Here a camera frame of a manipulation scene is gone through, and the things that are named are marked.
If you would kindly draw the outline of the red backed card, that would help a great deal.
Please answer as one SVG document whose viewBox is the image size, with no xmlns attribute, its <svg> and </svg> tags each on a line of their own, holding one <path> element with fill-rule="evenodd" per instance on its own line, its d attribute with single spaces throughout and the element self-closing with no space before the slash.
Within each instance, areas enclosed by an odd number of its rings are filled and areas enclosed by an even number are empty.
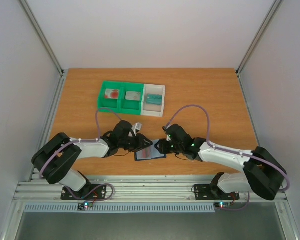
<svg viewBox="0 0 300 240">
<path fill-rule="evenodd" d="M 147 147 L 141 151 L 138 152 L 138 158 L 139 159 L 148 159 L 152 155 L 152 151 L 150 147 Z"/>
</svg>

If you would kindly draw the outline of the dark blue card holder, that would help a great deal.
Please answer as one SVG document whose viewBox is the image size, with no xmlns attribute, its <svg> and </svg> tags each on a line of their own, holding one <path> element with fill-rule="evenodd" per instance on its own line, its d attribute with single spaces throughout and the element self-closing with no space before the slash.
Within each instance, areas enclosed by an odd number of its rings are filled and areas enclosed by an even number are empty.
<svg viewBox="0 0 300 240">
<path fill-rule="evenodd" d="M 149 157 L 148 159 L 139 159 L 138 158 L 138 152 L 134 153 L 134 161 L 135 162 L 140 162 L 140 161 L 147 161 L 147 160 L 155 160 L 155 159 L 165 159 L 167 157 L 166 154 L 160 154 L 158 152 L 158 150 L 155 149 L 155 144 L 157 141 L 155 141 L 152 146 L 150 146 L 151 148 L 151 157 Z"/>
</svg>

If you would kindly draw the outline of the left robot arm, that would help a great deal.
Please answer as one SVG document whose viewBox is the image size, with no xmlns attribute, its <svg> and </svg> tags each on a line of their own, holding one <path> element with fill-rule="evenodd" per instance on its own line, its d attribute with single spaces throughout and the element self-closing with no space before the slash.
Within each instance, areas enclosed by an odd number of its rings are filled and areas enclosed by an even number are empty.
<svg viewBox="0 0 300 240">
<path fill-rule="evenodd" d="M 141 127 L 139 122 L 132 125 L 121 120 L 113 130 L 95 139 L 70 138 L 61 132 L 34 154 L 31 163 L 39 171 L 39 177 L 50 185 L 61 184 L 79 199 L 86 199 L 91 184 L 83 174 L 73 170 L 74 163 L 80 159 L 108 158 L 120 149 L 135 153 L 152 146 L 153 142 L 140 133 Z"/>
</svg>

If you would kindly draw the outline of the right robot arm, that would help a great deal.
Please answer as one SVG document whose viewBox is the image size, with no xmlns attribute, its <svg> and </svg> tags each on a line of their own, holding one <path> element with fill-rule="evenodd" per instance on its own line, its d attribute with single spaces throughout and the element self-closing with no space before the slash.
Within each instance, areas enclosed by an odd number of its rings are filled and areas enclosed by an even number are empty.
<svg viewBox="0 0 300 240">
<path fill-rule="evenodd" d="M 265 148 L 238 150 L 205 138 L 192 138 L 178 124 L 163 130 L 167 137 L 154 145 L 161 154 L 183 155 L 188 160 L 215 163 L 237 171 L 233 174 L 219 172 L 213 178 L 209 189 L 214 200 L 234 192 L 253 192 L 272 201 L 280 191 L 287 172 Z"/>
</svg>

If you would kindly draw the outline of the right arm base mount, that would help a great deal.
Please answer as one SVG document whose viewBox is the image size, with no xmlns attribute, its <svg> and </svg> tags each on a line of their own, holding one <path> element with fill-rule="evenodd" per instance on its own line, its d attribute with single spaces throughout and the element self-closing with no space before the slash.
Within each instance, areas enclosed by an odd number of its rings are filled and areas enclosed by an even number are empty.
<svg viewBox="0 0 300 240">
<path fill-rule="evenodd" d="M 232 201 L 239 200 L 240 195 L 238 193 L 224 193 L 222 191 L 213 192 L 209 184 L 195 184 L 191 188 L 194 193 L 196 201 Z"/>
</svg>

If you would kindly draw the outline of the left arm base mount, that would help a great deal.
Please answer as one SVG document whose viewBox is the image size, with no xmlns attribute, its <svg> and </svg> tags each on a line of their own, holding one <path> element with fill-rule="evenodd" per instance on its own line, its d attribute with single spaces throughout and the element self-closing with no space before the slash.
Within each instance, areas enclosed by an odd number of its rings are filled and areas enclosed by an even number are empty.
<svg viewBox="0 0 300 240">
<path fill-rule="evenodd" d="M 90 184 L 83 187 L 80 191 L 74 191 L 69 187 L 64 186 L 61 191 L 61 200 L 105 200 L 106 194 L 110 188 L 105 184 Z"/>
</svg>

